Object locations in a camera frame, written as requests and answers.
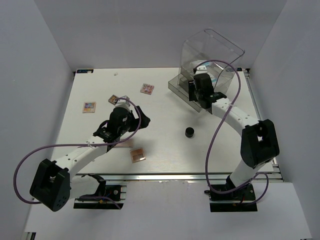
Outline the pale pink flat compact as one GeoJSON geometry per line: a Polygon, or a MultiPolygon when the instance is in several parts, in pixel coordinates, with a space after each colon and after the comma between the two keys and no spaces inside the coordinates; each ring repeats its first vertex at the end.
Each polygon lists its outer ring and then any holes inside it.
{"type": "Polygon", "coordinates": [[[122,143],[116,144],[114,147],[115,148],[132,148],[133,146],[134,146],[134,141],[132,139],[129,139],[122,143]]]}

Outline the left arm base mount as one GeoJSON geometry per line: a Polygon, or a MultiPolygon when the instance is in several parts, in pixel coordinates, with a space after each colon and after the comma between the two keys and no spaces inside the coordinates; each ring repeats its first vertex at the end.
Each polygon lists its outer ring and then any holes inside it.
{"type": "Polygon", "coordinates": [[[71,181],[73,208],[82,210],[121,210],[127,187],[112,183],[98,174],[76,175],[71,181]]]}

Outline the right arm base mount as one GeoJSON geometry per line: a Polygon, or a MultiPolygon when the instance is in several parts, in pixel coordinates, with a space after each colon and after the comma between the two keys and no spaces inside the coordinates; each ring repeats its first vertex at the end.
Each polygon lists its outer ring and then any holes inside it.
{"type": "Polygon", "coordinates": [[[255,191],[251,183],[227,194],[218,194],[210,188],[204,193],[209,197],[211,213],[257,212],[255,191]]]}

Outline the white cotton pad bag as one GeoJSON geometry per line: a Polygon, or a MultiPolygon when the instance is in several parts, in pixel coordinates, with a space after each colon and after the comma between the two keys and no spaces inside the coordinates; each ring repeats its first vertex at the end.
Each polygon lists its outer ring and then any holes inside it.
{"type": "Polygon", "coordinates": [[[220,88],[227,82],[227,80],[225,79],[225,77],[221,72],[217,72],[217,71],[209,72],[206,70],[202,70],[199,73],[208,74],[211,79],[212,86],[214,88],[220,88]]]}
{"type": "Polygon", "coordinates": [[[189,67],[192,69],[200,69],[200,70],[204,70],[207,69],[208,67],[210,67],[212,65],[212,62],[204,62],[204,60],[195,60],[190,62],[189,67]]]}

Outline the pink blush palette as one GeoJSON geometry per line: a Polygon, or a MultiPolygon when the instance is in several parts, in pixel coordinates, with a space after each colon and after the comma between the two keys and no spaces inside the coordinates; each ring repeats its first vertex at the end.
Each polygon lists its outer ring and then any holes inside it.
{"type": "Polygon", "coordinates": [[[143,83],[140,92],[143,94],[151,95],[155,89],[154,85],[143,83]]]}

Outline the black round jar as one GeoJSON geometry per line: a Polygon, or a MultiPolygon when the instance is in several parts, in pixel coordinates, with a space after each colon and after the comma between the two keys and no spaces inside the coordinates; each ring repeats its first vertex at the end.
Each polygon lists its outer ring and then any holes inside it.
{"type": "Polygon", "coordinates": [[[194,134],[195,134],[195,130],[192,127],[187,127],[185,129],[185,136],[187,138],[192,138],[194,136],[194,134]]]}

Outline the brown quad eyeshadow palette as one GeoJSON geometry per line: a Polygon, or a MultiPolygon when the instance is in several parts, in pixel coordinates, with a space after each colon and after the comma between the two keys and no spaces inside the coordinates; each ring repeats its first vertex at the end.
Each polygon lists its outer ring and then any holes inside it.
{"type": "Polygon", "coordinates": [[[130,157],[131,157],[132,163],[138,163],[146,159],[144,149],[142,147],[131,150],[130,157]]]}

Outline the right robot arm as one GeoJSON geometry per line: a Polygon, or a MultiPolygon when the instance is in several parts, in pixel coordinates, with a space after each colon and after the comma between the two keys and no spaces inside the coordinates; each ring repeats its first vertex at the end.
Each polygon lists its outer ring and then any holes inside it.
{"type": "Polygon", "coordinates": [[[223,123],[227,123],[241,137],[241,160],[236,169],[227,177],[224,190],[211,191],[219,195],[227,195],[236,200],[244,193],[244,187],[257,175],[258,171],[280,153],[274,123],[259,120],[235,106],[233,100],[221,92],[215,92],[208,73],[196,73],[188,82],[189,100],[209,110],[221,119],[213,134],[215,139],[223,123]]]}

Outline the black label sticker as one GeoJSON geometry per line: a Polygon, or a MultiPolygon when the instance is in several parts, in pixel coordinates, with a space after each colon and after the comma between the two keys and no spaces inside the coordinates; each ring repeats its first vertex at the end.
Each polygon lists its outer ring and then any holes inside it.
{"type": "Polygon", "coordinates": [[[77,69],[76,74],[91,74],[94,72],[94,69],[77,69]]]}

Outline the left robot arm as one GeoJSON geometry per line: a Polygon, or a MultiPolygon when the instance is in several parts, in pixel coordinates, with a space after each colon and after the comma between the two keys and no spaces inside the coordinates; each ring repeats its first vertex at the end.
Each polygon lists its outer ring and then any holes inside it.
{"type": "Polygon", "coordinates": [[[139,106],[138,118],[127,107],[115,107],[109,119],[103,121],[92,137],[74,151],[55,160],[44,159],[38,166],[30,194],[48,207],[59,211],[70,199],[110,201],[106,180],[96,173],[80,176],[89,163],[108,153],[125,133],[146,128],[150,123],[139,106]]]}

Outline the colourful square eyeshadow palette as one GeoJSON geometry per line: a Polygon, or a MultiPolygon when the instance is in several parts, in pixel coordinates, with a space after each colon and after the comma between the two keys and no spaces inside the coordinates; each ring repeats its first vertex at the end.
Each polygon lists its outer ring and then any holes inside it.
{"type": "Polygon", "coordinates": [[[96,102],[85,102],[83,104],[82,112],[83,113],[95,113],[96,111],[96,102]]]}

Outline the clear acrylic organizer with drawers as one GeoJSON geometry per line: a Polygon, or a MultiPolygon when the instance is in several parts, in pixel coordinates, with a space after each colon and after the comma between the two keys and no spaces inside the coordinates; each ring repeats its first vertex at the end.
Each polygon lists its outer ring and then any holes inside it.
{"type": "Polygon", "coordinates": [[[179,72],[168,89],[197,112],[204,109],[197,97],[226,94],[245,50],[212,28],[204,29],[183,44],[179,72]]]}

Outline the long brown eyeshadow palette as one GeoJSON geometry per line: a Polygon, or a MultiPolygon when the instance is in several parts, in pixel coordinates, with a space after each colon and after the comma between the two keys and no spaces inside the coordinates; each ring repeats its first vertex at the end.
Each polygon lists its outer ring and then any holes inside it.
{"type": "Polygon", "coordinates": [[[108,99],[108,102],[112,105],[116,105],[117,104],[117,101],[118,101],[118,96],[116,95],[112,95],[109,99],[108,99]]]}

